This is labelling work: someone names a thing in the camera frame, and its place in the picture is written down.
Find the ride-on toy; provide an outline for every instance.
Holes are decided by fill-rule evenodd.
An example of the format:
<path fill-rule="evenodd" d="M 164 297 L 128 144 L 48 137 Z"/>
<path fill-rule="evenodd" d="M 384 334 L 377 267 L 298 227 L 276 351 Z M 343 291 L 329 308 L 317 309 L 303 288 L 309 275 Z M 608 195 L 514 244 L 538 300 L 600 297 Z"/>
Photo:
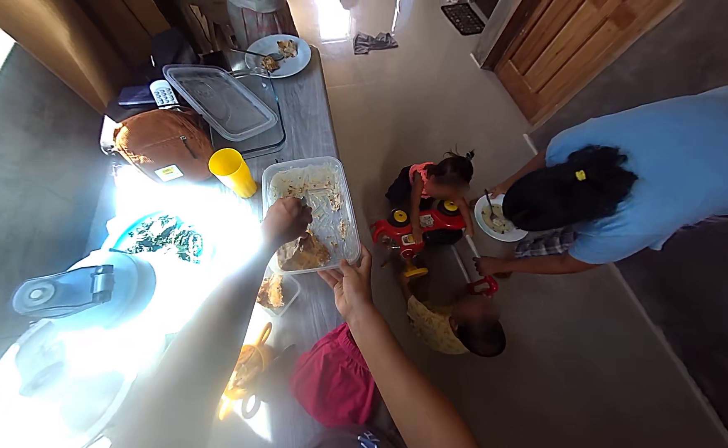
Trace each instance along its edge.
<path fill-rule="evenodd" d="M 461 217 L 458 206 L 453 201 L 439 201 L 436 207 L 424 209 L 419 212 L 420 226 L 423 229 L 422 241 L 417 243 L 411 233 L 411 222 L 408 213 L 403 209 L 393 209 L 389 218 L 381 219 L 369 226 L 372 231 L 372 241 L 375 244 L 385 244 L 390 249 L 398 250 L 400 256 L 406 260 L 406 277 L 418 277 L 428 273 L 428 268 L 417 268 L 412 259 L 416 257 L 425 244 L 434 246 L 450 245 L 458 260 L 458 266 L 467 280 L 467 289 L 470 294 L 490 296 L 497 292 L 497 281 L 490 275 L 477 281 L 470 281 L 469 273 L 464 267 L 454 243 L 461 239 L 466 229 L 466 223 Z M 479 257 L 475 243 L 466 237 L 469 247 L 476 257 Z"/>

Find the brown backpack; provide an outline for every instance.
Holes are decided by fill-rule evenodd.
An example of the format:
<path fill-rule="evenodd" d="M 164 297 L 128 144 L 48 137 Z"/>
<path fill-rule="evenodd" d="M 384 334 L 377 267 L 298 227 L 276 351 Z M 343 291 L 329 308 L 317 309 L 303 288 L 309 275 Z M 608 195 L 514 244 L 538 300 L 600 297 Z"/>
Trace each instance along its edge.
<path fill-rule="evenodd" d="M 115 151 L 143 174 L 168 185 L 209 178 L 212 142 L 198 114 L 154 109 L 123 120 L 115 129 Z"/>

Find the black hair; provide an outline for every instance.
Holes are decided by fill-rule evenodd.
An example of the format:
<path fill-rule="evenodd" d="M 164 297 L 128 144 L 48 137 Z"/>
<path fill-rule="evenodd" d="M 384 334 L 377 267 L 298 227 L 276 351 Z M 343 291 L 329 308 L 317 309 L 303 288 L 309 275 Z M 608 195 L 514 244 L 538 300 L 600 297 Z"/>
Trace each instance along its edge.
<path fill-rule="evenodd" d="M 428 167 L 428 176 L 433 176 L 439 183 L 444 185 L 469 185 L 471 175 L 475 168 L 471 160 L 475 157 L 474 151 L 469 151 L 466 156 L 459 156 L 455 152 L 446 152 L 441 162 Z"/>
<path fill-rule="evenodd" d="M 505 350 L 505 331 L 497 317 L 459 322 L 455 333 L 464 347 L 478 356 L 491 358 Z"/>
<path fill-rule="evenodd" d="M 616 213 L 638 180 L 618 148 L 588 146 L 566 162 L 532 171 L 505 193 L 503 214 L 519 229 L 541 231 Z"/>

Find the spoon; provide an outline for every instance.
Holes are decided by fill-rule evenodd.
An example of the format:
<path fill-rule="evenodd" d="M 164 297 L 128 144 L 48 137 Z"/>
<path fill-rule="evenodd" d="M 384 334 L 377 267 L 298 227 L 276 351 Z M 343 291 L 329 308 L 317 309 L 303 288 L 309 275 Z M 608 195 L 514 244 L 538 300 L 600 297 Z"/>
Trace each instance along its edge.
<path fill-rule="evenodd" d="M 491 216 L 489 216 L 489 219 L 491 219 L 492 222 L 498 221 L 499 217 L 496 213 L 494 213 L 494 206 L 491 205 L 491 198 L 489 198 L 489 190 L 483 190 L 483 192 L 486 194 L 486 200 L 489 201 L 489 210 L 491 210 Z"/>

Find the yellow wheel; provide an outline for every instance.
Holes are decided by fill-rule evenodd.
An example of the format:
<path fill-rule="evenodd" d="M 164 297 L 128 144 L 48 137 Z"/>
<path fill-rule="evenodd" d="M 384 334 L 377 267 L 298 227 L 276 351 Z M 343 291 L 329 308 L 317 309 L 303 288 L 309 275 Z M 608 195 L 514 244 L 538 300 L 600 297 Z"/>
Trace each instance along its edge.
<path fill-rule="evenodd" d="M 394 213 L 392 213 L 392 216 L 397 222 L 406 222 L 409 220 L 409 215 L 401 209 L 396 209 Z"/>
<path fill-rule="evenodd" d="M 409 214 L 402 209 L 393 209 L 386 221 L 395 227 L 405 227 L 409 225 Z"/>
<path fill-rule="evenodd" d="M 458 206 L 453 201 L 439 202 L 439 205 L 436 207 L 436 209 L 438 209 L 442 214 L 446 214 L 447 216 L 456 216 L 457 214 L 460 214 Z"/>

